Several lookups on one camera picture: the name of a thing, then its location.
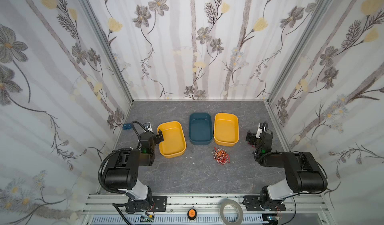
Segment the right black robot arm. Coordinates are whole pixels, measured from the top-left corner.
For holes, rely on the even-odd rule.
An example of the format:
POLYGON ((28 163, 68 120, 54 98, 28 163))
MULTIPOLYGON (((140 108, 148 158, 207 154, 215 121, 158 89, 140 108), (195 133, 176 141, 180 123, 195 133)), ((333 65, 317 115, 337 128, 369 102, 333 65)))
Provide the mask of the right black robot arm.
POLYGON ((317 195, 328 188, 328 177, 311 153, 272 151, 274 134, 268 123, 256 133, 247 132, 246 142, 255 148, 254 160, 262 167, 284 169, 285 178, 265 186, 254 204, 264 211, 278 209, 287 198, 300 194, 317 195))

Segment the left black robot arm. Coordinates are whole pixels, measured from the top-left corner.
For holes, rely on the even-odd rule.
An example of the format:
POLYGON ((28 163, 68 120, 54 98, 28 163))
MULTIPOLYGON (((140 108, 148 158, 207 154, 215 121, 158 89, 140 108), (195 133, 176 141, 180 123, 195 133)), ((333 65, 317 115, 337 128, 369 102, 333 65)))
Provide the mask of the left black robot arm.
POLYGON ((99 167, 98 181, 105 191, 129 198, 125 204, 113 204, 119 212, 121 207, 127 213, 151 211, 155 201, 150 187, 139 181, 139 167, 153 165, 156 145, 164 141, 164 136, 162 131, 156 134, 137 121, 131 122, 131 126, 138 137, 137 147, 114 150, 107 155, 99 167))

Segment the small blue box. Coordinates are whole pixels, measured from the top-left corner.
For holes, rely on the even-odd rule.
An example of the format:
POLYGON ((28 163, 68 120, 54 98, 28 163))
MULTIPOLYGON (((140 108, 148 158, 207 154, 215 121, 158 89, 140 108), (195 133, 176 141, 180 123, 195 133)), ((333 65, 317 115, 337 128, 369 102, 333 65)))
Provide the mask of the small blue box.
POLYGON ((126 123, 123 124, 123 130, 131 130, 132 129, 132 124, 131 123, 126 123))

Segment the left yellow plastic bin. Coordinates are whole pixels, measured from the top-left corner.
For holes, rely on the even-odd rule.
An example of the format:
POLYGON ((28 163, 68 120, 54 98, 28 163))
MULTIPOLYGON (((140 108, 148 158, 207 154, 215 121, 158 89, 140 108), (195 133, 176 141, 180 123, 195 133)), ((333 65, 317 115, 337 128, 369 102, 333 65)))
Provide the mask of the left yellow plastic bin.
POLYGON ((158 133, 162 132, 164 141, 159 144, 161 155, 167 159, 183 155, 187 148, 182 125, 177 121, 163 123, 158 126, 158 133))

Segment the yellow plastic bin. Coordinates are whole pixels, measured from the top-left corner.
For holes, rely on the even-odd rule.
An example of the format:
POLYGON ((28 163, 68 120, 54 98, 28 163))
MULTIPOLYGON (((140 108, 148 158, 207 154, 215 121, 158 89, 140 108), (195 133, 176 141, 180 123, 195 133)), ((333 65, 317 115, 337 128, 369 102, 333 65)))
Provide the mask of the yellow plastic bin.
POLYGON ((167 159, 183 155, 187 148, 182 125, 177 121, 163 123, 158 126, 158 133, 162 132, 164 141, 159 144, 161 155, 167 159))
POLYGON ((214 141, 219 146, 233 147, 238 143, 239 119, 233 114, 218 113, 215 115, 214 141))

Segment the right yellow plastic bin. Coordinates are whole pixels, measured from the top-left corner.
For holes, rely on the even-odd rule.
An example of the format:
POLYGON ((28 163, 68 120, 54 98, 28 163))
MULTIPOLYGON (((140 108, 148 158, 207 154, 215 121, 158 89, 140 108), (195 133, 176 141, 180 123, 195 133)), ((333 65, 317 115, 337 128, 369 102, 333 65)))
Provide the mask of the right yellow plastic bin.
POLYGON ((219 146, 233 147, 238 143, 239 119, 233 114, 218 113, 215 115, 214 141, 219 146))

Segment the teal plastic bin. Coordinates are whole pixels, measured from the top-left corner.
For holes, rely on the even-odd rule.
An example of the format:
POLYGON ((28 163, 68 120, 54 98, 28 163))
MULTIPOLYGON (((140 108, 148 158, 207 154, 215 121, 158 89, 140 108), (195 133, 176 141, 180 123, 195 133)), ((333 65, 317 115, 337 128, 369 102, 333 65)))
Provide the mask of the teal plastic bin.
POLYGON ((205 112, 194 112, 189 119, 189 139, 193 145, 206 146, 213 140, 212 117, 205 112))

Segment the roll of tape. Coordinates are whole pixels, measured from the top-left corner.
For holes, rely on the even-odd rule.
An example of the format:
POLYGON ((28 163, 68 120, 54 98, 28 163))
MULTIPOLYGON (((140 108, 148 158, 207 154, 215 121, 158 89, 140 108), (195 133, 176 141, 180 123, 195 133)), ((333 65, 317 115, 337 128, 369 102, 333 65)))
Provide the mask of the roll of tape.
POLYGON ((240 225, 244 220, 244 213, 239 203, 224 199, 219 208, 219 217, 223 225, 240 225))

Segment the orange emergency button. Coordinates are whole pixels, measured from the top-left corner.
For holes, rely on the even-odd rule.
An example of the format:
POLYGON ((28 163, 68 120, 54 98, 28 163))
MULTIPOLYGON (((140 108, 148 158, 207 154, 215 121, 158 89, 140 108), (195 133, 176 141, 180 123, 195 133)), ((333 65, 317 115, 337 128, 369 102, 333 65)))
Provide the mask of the orange emergency button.
POLYGON ((189 220, 194 221, 197 218, 197 211, 195 209, 189 209, 187 217, 189 220))

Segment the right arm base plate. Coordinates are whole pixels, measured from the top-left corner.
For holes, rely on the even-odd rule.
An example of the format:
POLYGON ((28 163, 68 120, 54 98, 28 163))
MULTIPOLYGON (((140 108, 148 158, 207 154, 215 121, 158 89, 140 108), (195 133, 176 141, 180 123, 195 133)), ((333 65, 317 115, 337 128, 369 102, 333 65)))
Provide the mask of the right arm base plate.
POLYGON ((244 196, 242 204, 246 206, 248 212, 278 212, 286 211, 286 206, 283 201, 274 201, 266 199, 263 201, 259 195, 244 196))

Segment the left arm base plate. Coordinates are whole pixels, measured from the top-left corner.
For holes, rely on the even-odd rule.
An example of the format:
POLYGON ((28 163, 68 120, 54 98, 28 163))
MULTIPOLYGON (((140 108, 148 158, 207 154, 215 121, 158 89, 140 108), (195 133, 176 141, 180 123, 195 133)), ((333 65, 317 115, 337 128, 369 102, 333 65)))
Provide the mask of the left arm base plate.
POLYGON ((152 196, 142 201, 130 201, 125 206, 125 212, 133 214, 136 212, 165 212, 167 208, 167 196, 152 196))

